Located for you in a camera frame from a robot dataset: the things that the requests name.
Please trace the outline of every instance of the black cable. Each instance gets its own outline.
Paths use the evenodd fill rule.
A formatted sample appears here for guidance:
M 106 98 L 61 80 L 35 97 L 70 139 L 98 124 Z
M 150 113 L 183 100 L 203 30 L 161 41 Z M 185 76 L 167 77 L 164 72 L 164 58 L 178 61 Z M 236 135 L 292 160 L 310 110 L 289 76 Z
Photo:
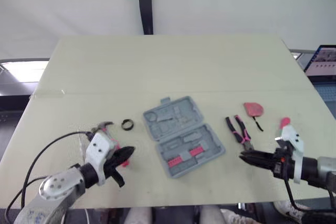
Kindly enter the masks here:
M 64 213 L 63 223 L 67 223 L 68 213 L 69 213 L 69 211 L 66 211 L 66 212 Z
M 43 177 L 38 177 L 38 178 L 34 178 L 33 180 L 31 180 L 27 186 L 29 186 L 31 183 L 37 181 L 37 180 L 40 180 L 40 179 L 45 179 L 47 176 L 43 176 Z M 9 219 L 9 210 L 11 209 L 12 205 L 14 204 L 14 202 L 16 201 L 16 199 L 20 196 L 22 192 L 22 189 L 15 195 L 14 199 L 9 203 L 8 207 L 6 208 L 6 211 L 5 211 L 5 221 L 8 223 L 8 224 L 12 224 L 12 222 L 10 221 Z
M 287 174 L 288 160 L 289 160 L 289 157 L 287 157 L 287 158 L 285 159 L 285 162 L 284 162 L 284 164 L 283 164 L 283 178 L 284 178 L 284 181 L 285 181 L 286 190 L 287 190 L 287 193 L 288 193 L 288 196 L 289 196 L 289 200 L 290 200 L 290 203 L 292 204 L 292 206 L 293 206 L 296 210 L 301 211 L 301 212 L 336 212 L 335 205 L 331 203 L 331 202 L 333 201 L 333 196 L 332 196 L 331 191 L 329 191 L 329 190 L 328 190 L 328 192 L 329 192 L 329 196 L 330 196 L 330 193 L 331 193 L 331 196 L 330 196 L 330 203 L 331 203 L 331 207 L 332 207 L 332 209 L 302 209 L 302 208 L 299 208 L 299 207 L 295 204 L 295 201 L 294 201 L 294 198 L 293 198 L 293 194 L 292 194 L 292 191 L 291 191 L 290 186 L 289 186 L 289 183 L 288 183 L 288 174 Z
M 258 129 L 260 129 L 261 131 L 264 131 L 264 130 L 261 128 L 260 124 L 257 122 L 256 117 L 255 117 L 255 116 L 252 116 L 252 118 L 253 118 L 254 121 L 256 122 Z
M 330 189 L 327 189 L 327 191 L 329 193 L 331 208 L 335 209 L 335 212 L 336 212 L 335 199 L 334 199 L 334 196 L 332 194 L 332 191 Z
M 71 135 L 75 135 L 75 134 L 85 134 L 87 135 L 88 137 L 91 136 L 91 132 L 90 131 L 75 131 L 75 132 L 71 132 L 71 133 L 68 133 L 68 134 L 65 134 L 63 136 L 60 136 L 59 138 L 53 140 L 51 143 L 49 143 L 46 147 L 44 147 L 42 149 L 42 151 L 40 151 L 37 156 L 35 157 L 34 161 L 32 162 L 28 172 L 27 172 L 27 175 L 26 175 L 26 178 L 25 178 L 25 181 L 23 183 L 23 187 L 22 187 L 22 195 L 21 195 L 21 209 L 25 207 L 25 197 L 26 197 L 26 188 L 27 188 L 27 185 L 28 185 L 28 180 L 29 180 L 29 176 L 31 174 L 31 171 L 33 170 L 33 167 L 36 163 L 36 161 L 38 160 L 38 158 L 42 155 L 42 153 L 49 147 L 51 146 L 52 144 L 56 143 L 57 141 L 67 137 L 67 136 L 71 136 Z

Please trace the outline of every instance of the person's leg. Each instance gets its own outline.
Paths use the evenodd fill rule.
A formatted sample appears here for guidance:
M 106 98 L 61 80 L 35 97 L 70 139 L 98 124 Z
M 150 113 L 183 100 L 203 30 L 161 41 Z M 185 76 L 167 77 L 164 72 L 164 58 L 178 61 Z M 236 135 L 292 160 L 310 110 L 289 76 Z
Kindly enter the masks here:
M 254 219 L 238 215 L 216 205 L 202 206 L 199 224 L 260 224 Z
M 291 218 L 292 220 L 296 221 L 297 223 L 301 223 L 301 219 L 303 216 L 303 212 L 296 210 L 289 200 L 284 201 L 274 201 L 273 205 L 275 209 L 282 214 L 283 216 L 286 216 L 288 218 Z M 309 209 L 309 207 L 306 207 L 304 205 L 296 203 L 296 205 L 302 209 Z
M 217 205 L 202 206 L 199 218 L 199 224 L 226 224 Z
M 124 224 L 152 224 L 151 207 L 133 207 L 127 214 Z
M 260 222 L 252 218 L 238 215 L 235 212 L 227 209 L 221 209 L 221 212 L 226 224 L 260 224 Z

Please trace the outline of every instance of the table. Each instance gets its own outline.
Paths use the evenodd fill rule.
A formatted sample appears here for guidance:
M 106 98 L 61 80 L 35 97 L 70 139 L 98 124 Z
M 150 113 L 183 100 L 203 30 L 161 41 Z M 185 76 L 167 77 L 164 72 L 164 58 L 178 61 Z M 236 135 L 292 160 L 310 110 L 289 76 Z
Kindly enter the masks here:
M 226 147 L 226 154 L 181 178 L 168 178 L 147 133 L 142 113 L 190 95 Z M 265 114 L 260 132 L 244 102 L 258 102 Z M 37 153 L 53 139 L 112 120 L 110 132 L 136 151 L 118 168 L 126 185 L 112 179 L 93 186 L 74 207 L 135 207 L 231 204 L 287 199 L 282 180 L 238 158 L 243 150 L 224 117 L 239 114 L 257 150 L 273 152 L 279 122 L 289 116 L 305 142 L 305 156 L 334 156 L 336 123 L 285 44 L 270 35 L 66 37 L 47 66 L 0 163 L 0 207 L 21 188 Z M 121 122 L 135 121 L 132 131 Z M 82 163 L 79 137 L 53 145 L 31 178 Z M 29 202 L 38 183 L 27 190 Z M 296 199 L 326 197 L 306 182 L 293 185 Z

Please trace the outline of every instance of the gray tool case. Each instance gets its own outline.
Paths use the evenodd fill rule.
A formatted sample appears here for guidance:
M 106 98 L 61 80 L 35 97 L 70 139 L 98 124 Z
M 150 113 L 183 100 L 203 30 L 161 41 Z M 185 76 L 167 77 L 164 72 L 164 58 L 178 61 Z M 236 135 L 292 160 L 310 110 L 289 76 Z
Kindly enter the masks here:
M 148 130 L 158 142 L 163 167 L 173 178 L 192 171 L 225 153 L 225 148 L 208 124 L 202 123 L 191 97 L 161 100 L 161 106 L 143 113 Z

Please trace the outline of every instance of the black strap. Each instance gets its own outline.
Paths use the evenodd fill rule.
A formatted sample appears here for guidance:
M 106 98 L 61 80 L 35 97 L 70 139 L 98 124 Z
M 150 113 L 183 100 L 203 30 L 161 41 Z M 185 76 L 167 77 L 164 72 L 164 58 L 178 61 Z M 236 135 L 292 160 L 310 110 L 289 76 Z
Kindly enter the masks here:
M 110 175 L 115 180 L 115 182 L 117 182 L 119 187 L 123 187 L 125 185 L 123 177 L 120 175 L 120 173 L 117 172 L 115 168 L 111 169 Z
M 139 0 L 139 7 L 142 20 L 143 33 L 145 35 L 152 35 L 153 34 L 152 0 Z
M 131 129 L 133 129 L 134 127 L 134 122 L 132 119 L 125 119 L 124 121 L 122 121 L 121 123 L 121 127 L 123 128 L 123 130 L 125 131 L 130 131 Z
M 256 122 L 258 129 L 260 129 L 261 131 L 264 131 L 264 130 L 261 128 L 261 126 L 259 125 L 259 123 L 257 122 L 256 117 L 255 117 L 255 116 L 252 116 L 252 118 L 253 118 L 254 121 Z

